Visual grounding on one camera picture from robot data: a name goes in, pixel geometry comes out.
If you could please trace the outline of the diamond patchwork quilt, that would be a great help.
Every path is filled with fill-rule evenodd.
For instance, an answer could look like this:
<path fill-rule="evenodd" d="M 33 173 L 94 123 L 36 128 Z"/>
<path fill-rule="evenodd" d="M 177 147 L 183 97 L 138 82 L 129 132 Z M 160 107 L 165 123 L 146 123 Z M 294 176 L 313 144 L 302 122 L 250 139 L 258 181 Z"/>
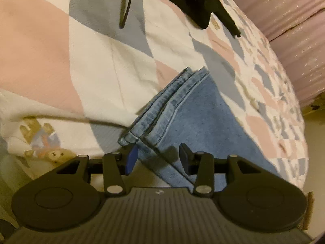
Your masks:
<path fill-rule="evenodd" d="M 210 70 L 222 100 L 282 178 L 303 187 L 305 124 L 282 64 L 233 0 L 240 29 L 198 28 L 168 0 L 1 0 L 1 175 L 12 190 L 57 152 L 99 157 L 183 69 Z"/>

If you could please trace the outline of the blue denim jeans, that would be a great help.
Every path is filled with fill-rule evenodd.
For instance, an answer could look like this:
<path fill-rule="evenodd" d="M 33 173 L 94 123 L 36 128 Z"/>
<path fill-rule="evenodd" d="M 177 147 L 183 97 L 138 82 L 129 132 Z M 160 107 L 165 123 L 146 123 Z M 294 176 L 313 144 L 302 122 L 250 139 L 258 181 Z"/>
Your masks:
<path fill-rule="evenodd" d="M 206 68 L 184 69 L 149 102 L 118 142 L 123 147 L 137 145 L 140 162 L 172 187 L 191 190 L 195 181 L 179 160 L 181 143 L 219 159 L 237 154 L 278 174 L 240 126 Z"/>

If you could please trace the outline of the pink patterned curtain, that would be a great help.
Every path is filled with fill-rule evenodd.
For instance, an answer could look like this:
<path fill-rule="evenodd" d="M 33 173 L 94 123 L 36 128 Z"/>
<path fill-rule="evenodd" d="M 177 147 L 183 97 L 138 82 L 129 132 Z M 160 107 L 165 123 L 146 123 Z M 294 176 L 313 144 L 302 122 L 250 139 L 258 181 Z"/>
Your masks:
<path fill-rule="evenodd" d="M 324 92 L 324 0 L 234 0 L 264 33 L 301 106 Z"/>

